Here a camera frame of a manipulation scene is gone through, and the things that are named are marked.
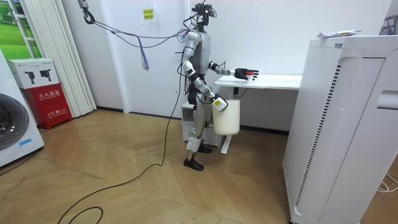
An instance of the parquet floor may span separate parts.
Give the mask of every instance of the parquet floor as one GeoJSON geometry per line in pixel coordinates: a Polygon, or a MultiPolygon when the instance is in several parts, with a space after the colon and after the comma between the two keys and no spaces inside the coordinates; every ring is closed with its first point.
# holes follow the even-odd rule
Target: parquet floor
{"type": "MultiPolygon", "coordinates": [[[[166,124],[163,118],[98,110],[51,131],[40,130],[44,149],[0,177],[0,224],[57,223],[85,195],[132,179],[153,162],[161,162],[166,124]]],[[[205,165],[203,172],[182,165],[186,143],[181,138],[181,122],[172,120],[163,167],[91,196],[62,223],[95,205],[104,209],[101,224],[287,223],[281,165],[287,136],[242,130],[227,155],[215,149],[197,156],[205,165]]],[[[397,194],[378,195],[375,200],[363,223],[396,223],[397,215],[391,211],[397,208],[397,194]],[[380,218],[380,211],[389,219],[380,218]]],[[[90,210],[73,224],[95,223],[99,214],[90,210]]]]}

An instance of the white air purifier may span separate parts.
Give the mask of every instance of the white air purifier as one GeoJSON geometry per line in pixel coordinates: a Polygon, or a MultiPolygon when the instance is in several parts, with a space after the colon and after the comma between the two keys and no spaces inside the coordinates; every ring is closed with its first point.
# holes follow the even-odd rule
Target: white air purifier
{"type": "Polygon", "coordinates": [[[398,36],[312,40],[283,161],[291,223],[358,224],[398,153],[398,36]]]}

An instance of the white cabinet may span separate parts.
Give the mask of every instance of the white cabinet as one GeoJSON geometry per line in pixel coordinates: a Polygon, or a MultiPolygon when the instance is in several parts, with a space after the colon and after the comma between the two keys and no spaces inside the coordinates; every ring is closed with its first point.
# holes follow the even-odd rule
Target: white cabinet
{"type": "MultiPolygon", "coordinates": [[[[183,141],[188,141],[189,131],[195,127],[193,123],[192,113],[193,113],[193,105],[186,102],[181,106],[183,141]]],[[[221,147],[223,145],[224,136],[219,136],[216,133],[214,133],[213,120],[210,121],[210,125],[206,131],[206,136],[204,136],[203,139],[204,139],[203,143],[210,146],[221,147]]]]}

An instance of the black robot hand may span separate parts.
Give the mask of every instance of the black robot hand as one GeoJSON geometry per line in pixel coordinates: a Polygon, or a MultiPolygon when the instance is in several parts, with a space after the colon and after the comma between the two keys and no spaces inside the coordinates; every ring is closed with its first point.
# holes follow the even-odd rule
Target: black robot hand
{"type": "Polygon", "coordinates": [[[254,75],[258,75],[259,71],[258,70],[250,70],[247,68],[237,68],[235,69],[235,78],[240,78],[247,80],[248,78],[246,77],[246,72],[252,72],[254,75]]]}

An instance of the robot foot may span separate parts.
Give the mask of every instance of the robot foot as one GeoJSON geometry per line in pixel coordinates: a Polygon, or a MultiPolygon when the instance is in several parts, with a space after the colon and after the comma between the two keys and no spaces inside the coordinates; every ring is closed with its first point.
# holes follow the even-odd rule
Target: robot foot
{"type": "Polygon", "coordinates": [[[211,152],[213,152],[213,150],[211,150],[210,148],[207,148],[207,147],[205,147],[205,146],[203,146],[203,145],[201,144],[201,145],[199,146],[198,152],[201,152],[201,153],[211,153],[211,152]]]}
{"type": "Polygon", "coordinates": [[[205,167],[201,164],[199,164],[197,161],[191,159],[190,161],[188,159],[184,160],[184,166],[189,167],[191,169],[197,170],[197,171],[202,171],[205,167]]]}

